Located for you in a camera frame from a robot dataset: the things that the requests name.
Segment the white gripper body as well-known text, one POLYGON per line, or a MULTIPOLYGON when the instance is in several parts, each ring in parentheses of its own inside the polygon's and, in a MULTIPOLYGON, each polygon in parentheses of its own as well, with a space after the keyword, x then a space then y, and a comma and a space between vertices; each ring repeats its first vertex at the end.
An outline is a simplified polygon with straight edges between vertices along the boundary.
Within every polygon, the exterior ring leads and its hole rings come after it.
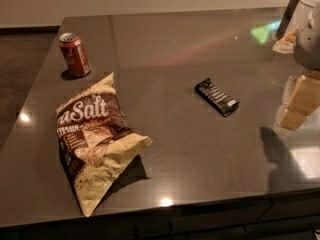
POLYGON ((305 75, 305 76, 320 80, 320 71, 319 70, 314 70, 314 69, 302 67, 299 72, 299 75, 300 76, 305 75))

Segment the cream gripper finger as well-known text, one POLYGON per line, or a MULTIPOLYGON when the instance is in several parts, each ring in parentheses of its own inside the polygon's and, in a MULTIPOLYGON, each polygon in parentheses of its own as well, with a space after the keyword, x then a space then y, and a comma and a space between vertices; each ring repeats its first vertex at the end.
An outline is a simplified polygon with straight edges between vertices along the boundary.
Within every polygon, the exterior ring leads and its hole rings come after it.
POLYGON ((276 114, 276 123, 282 128, 296 130, 303 125, 307 118, 306 112, 281 105, 276 114))
POLYGON ((282 103, 293 112, 311 115, 320 106, 319 75, 290 76, 284 88, 282 103))

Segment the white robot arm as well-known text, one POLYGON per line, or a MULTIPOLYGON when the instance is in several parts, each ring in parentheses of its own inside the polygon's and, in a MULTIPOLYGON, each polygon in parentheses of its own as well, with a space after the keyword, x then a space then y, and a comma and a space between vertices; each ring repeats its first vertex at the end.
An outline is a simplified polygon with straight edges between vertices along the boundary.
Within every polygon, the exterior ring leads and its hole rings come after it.
POLYGON ((290 76, 276 121, 288 130, 298 129, 320 107, 320 10, 312 9, 304 22, 276 42, 273 50, 294 54, 306 73, 290 76))

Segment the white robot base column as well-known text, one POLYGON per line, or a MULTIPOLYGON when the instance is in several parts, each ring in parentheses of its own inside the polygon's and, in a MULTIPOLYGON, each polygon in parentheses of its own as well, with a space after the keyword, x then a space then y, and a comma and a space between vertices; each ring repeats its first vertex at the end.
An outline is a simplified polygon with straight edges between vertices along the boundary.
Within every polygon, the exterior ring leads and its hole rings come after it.
POLYGON ((301 25, 320 0, 298 0, 292 16, 294 26, 301 25))

